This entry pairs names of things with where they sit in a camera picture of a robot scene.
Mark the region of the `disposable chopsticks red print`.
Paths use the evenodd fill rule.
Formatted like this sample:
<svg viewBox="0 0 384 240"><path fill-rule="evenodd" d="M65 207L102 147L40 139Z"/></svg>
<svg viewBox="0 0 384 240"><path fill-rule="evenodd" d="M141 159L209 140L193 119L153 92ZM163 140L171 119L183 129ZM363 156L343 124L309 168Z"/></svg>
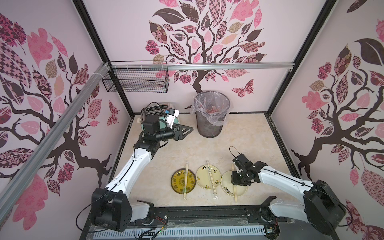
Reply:
<svg viewBox="0 0 384 240"><path fill-rule="evenodd" d="M232 177L231 177L231 183L233 185L233 189L234 189L234 198L235 198L235 203L237 204L238 203L238 198L237 198L237 188L236 188L236 185L232 182L233 180L233 173L235 172L235 164L232 164Z"/></svg>

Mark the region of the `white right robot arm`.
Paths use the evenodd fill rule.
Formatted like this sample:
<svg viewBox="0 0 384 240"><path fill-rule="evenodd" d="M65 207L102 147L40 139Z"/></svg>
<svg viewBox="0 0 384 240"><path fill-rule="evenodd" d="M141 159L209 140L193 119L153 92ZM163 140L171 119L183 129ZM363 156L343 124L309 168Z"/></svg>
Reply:
<svg viewBox="0 0 384 240"><path fill-rule="evenodd" d="M259 214L266 222L277 218L289 218L309 223L323 235L337 238L336 228L347 213L331 187L324 181L305 181L284 174L268 164L252 163L244 154L234 157L235 170L231 182L235 186L250 186L253 183L275 187L292 197L295 202L268 197L261 205Z"/></svg>

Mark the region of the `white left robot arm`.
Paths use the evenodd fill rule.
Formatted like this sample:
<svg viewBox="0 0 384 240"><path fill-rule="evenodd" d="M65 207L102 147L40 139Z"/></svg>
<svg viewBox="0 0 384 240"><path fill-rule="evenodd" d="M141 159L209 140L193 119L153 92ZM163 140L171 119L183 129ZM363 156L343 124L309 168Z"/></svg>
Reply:
<svg viewBox="0 0 384 240"><path fill-rule="evenodd" d="M174 119L172 115L167 115L165 119L146 117L131 158L110 183L103 189L94 190L91 203L92 225L123 232L132 222L151 219L153 204L143 201L131 204L129 196L140 174L161 147L161 142L181 141L194 130L176 124Z"/></svg>

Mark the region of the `wrapped chopsticks on green plate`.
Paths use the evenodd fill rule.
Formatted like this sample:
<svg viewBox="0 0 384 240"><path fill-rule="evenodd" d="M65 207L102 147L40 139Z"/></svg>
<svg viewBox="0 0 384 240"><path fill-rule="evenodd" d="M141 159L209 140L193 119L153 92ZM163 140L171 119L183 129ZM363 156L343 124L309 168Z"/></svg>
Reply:
<svg viewBox="0 0 384 240"><path fill-rule="evenodd" d="M187 200L187 184L188 184L188 171L189 171L189 162L186 163L185 167L185 181L184 181L184 187L183 187L183 200Z"/></svg>

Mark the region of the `mint green toaster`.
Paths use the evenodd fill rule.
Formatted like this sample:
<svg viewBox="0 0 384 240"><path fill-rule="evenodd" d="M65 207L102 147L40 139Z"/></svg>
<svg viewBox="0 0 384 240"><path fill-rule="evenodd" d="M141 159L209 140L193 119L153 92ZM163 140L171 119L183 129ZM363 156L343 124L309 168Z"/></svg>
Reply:
<svg viewBox="0 0 384 240"><path fill-rule="evenodd" d="M160 129L167 127L167 123L166 123L166 119L165 119L166 118L165 111L168 110L169 108L175 109L175 105L172 103L155 103L155 102L152 102L152 103L148 104L145 108L142 108L141 114L140 114L140 124L141 124L142 131L145 130L144 121L147 118L150 118L150 119L153 118L153 116L156 117L157 119L159 119L158 123L159 123ZM175 119L175 123L174 123L173 127L175 127L175 125L179 124L179 123L180 123L179 117L177 117Z"/></svg>

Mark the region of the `black mesh trash bin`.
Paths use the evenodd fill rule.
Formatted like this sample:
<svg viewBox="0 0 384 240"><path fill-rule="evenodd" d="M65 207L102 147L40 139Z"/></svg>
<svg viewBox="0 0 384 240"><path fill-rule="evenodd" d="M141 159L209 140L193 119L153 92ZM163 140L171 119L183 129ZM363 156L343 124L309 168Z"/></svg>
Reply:
<svg viewBox="0 0 384 240"><path fill-rule="evenodd" d="M196 114L198 132L205 138L217 137L226 124L231 101L223 93L205 91L194 97L192 113Z"/></svg>

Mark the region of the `clear plastic bin liner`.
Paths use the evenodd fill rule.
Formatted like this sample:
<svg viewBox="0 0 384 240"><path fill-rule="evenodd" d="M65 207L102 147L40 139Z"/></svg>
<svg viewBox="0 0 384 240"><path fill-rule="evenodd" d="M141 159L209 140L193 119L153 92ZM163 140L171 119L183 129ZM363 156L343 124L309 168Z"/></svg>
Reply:
<svg viewBox="0 0 384 240"><path fill-rule="evenodd" d="M193 100L191 114L200 113L210 124L223 126L232 109L230 99L223 93L205 91L198 93Z"/></svg>

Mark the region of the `dark green yellow plate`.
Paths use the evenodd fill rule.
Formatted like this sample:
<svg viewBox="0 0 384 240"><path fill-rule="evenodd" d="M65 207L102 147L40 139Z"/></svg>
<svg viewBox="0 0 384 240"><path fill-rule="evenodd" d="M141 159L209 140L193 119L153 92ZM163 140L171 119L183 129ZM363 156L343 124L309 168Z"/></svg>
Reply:
<svg viewBox="0 0 384 240"><path fill-rule="evenodd" d="M179 169L175 171L171 177L171 187L174 192L178 194L183 194L184 180L185 179L185 169ZM196 186L197 180L196 175L193 171L188 171L188 184L187 184L187 194L190 193Z"/></svg>

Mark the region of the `cream middle plate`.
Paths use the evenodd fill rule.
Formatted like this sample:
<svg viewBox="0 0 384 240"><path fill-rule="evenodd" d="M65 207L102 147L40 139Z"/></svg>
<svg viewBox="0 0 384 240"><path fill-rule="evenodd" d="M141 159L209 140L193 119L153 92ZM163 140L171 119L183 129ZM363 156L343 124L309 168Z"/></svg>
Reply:
<svg viewBox="0 0 384 240"><path fill-rule="evenodd" d="M211 165L211 168L213 172L215 186L217 188L221 184L222 174L216 166ZM196 179L197 179L197 184L201 188L206 190L212 190L212 184L211 184L211 179L210 179L207 165L203 165L198 168L196 173Z"/></svg>

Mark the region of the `cream plate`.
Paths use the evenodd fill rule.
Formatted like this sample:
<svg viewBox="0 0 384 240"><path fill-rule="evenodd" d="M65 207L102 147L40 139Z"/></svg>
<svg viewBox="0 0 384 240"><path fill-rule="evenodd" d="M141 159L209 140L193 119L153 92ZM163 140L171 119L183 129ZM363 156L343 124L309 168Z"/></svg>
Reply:
<svg viewBox="0 0 384 240"><path fill-rule="evenodd" d="M231 173L232 173L232 171L227 171L222 175L221 186L222 186L222 189L225 191L226 194L228 194L231 197L234 197L234 189L233 189L233 185L231 183L231 177L232 177ZM237 197L244 195L248 190L247 186L246 187L236 186L236 188L237 188Z"/></svg>
<svg viewBox="0 0 384 240"><path fill-rule="evenodd" d="M213 172L215 186L217 188L221 184L222 174L216 166L211 165L211 168ZM201 188L206 190L212 190L212 184L211 184L211 179L210 179L207 165L203 165L198 168L196 173L196 179L197 179L197 184Z"/></svg>

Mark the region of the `cream right plate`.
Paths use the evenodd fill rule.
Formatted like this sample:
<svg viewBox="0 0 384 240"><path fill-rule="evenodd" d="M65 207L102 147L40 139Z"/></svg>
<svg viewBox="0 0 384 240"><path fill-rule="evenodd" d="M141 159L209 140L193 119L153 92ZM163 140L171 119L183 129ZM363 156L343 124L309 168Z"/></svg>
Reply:
<svg viewBox="0 0 384 240"><path fill-rule="evenodd" d="M234 189L233 189L233 185L231 183L231 177L232 177L231 173L232 173L232 171L227 171L222 175L221 186L222 186L222 189L225 191L226 194L228 194L231 197L234 197ZM237 197L244 195L248 190L247 186L246 187L236 186L236 188L237 188Z"/></svg>

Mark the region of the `aluminium frame bar back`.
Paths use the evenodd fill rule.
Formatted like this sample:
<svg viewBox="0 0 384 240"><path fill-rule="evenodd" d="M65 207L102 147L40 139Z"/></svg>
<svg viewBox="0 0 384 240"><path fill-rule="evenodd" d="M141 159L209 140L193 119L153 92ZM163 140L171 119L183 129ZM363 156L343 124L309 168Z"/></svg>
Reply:
<svg viewBox="0 0 384 240"><path fill-rule="evenodd" d="M158 65L112 65L112 69L139 69L139 70L169 70L169 71L190 71L190 70L250 70L250 69L293 69L295 63L228 63L228 64L158 64Z"/></svg>

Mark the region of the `aluminium frame bar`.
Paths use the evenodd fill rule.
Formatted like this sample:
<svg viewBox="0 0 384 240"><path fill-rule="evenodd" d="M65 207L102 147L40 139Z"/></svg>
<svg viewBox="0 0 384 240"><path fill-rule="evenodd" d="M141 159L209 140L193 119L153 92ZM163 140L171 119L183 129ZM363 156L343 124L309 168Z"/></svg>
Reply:
<svg viewBox="0 0 384 240"><path fill-rule="evenodd" d="M50 152L56 146L71 122L75 119L80 108L86 103L86 100L92 94L97 84L109 70L110 68L107 63L101 64L97 70L95 70L80 93L51 128L48 135L43 138L42 142L31 154L31 157L25 164L23 164L10 183L1 192L1 222L5 220L10 210L16 204L16 201L28 187L41 165L48 158Z"/></svg>
<svg viewBox="0 0 384 240"><path fill-rule="evenodd" d="M295 63L228 63L228 64L158 64L158 65L112 65L112 69L139 69L139 70L169 70L169 71L190 71L190 70L250 70L250 69L293 69Z"/></svg>

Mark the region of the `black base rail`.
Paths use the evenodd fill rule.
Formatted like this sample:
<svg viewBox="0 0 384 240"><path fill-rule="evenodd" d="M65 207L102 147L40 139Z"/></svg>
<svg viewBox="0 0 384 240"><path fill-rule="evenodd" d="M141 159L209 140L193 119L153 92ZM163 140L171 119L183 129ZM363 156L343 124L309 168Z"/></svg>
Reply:
<svg viewBox="0 0 384 240"><path fill-rule="evenodd" d="M276 217L264 205L150 207L149 215L136 220L130 226L162 226L165 224L189 224L205 220L245 220L248 224L274 225L287 222Z"/></svg>

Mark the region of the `aluminium frame bar left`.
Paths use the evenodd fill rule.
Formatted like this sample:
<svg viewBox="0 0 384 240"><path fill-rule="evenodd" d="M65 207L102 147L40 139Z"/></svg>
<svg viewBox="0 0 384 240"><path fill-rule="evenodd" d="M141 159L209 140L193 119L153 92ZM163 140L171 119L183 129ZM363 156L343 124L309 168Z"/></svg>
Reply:
<svg viewBox="0 0 384 240"><path fill-rule="evenodd" d="M51 128L48 135L43 138L42 142L31 154L31 157L25 164L23 164L10 183L1 192L1 222L5 220L10 210L16 204L16 201L28 187L41 165L48 158L50 152L56 146L71 122L75 119L80 108L86 103L86 100L92 94L97 84L109 70L110 68L107 63L101 64L97 70L95 70L80 93Z"/></svg>

